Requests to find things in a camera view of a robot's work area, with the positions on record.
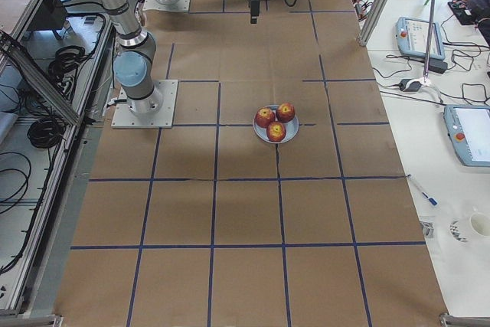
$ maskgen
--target plate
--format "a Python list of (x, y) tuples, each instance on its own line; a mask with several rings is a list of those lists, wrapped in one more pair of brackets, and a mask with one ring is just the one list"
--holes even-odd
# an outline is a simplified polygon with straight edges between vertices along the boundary
[[(265, 107), (269, 107), (274, 113), (276, 112), (279, 105), (267, 105)], [(284, 124), (286, 127), (286, 137), (281, 142), (272, 142), (267, 138), (267, 132), (265, 128), (260, 128), (255, 122), (253, 122), (253, 130), (255, 133), (264, 141), (268, 143), (286, 143), (289, 140), (293, 139), (294, 136), (298, 133), (299, 129), (299, 120), (298, 116), (295, 116), (293, 120)]]

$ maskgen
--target pen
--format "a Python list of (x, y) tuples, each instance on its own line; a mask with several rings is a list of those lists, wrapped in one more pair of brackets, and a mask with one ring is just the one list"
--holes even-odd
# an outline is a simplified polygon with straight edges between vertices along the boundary
[(415, 180), (411, 174), (407, 175), (407, 179), (409, 179), (413, 186), (417, 188), (417, 190), (422, 193), (425, 198), (427, 198), (427, 201), (429, 201), (432, 206), (437, 204), (437, 201), (431, 195), (429, 195), (425, 189), (422, 188), (419, 182)]

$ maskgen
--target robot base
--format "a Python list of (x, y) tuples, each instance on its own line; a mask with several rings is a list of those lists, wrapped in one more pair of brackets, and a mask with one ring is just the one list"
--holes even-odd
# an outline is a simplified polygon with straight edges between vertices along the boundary
[(158, 3), (156, 0), (145, 0), (143, 5), (143, 11), (156, 10), (156, 11), (174, 11), (174, 12), (187, 12), (189, 11), (189, 5), (191, 0), (178, 0), (175, 4), (164, 5)]
[[(113, 128), (171, 128), (174, 120), (177, 99), (177, 80), (156, 80), (155, 88), (163, 95), (163, 104), (156, 113), (134, 114), (129, 106), (121, 103), (114, 112)], [(125, 100), (126, 93), (121, 90), (118, 99)]]

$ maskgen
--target apple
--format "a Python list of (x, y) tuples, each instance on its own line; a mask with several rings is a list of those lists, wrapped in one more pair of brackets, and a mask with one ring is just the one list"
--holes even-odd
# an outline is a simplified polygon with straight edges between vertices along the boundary
[(256, 114), (255, 118), (253, 118), (253, 121), (260, 127), (260, 128), (267, 128), (267, 126), (276, 120), (276, 115), (270, 109), (269, 107), (263, 107), (260, 108)]
[(294, 119), (296, 112), (291, 103), (281, 103), (276, 109), (277, 120), (281, 123), (287, 123)]
[(286, 137), (286, 126), (281, 122), (272, 122), (267, 126), (267, 138), (271, 142), (281, 142)]

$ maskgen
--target cup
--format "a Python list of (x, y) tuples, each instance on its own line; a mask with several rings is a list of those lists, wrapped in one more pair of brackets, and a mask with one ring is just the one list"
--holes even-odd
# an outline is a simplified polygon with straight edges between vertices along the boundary
[(455, 239), (463, 243), (471, 240), (490, 239), (490, 217), (475, 212), (461, 220), (453, 221), (449, 230)]

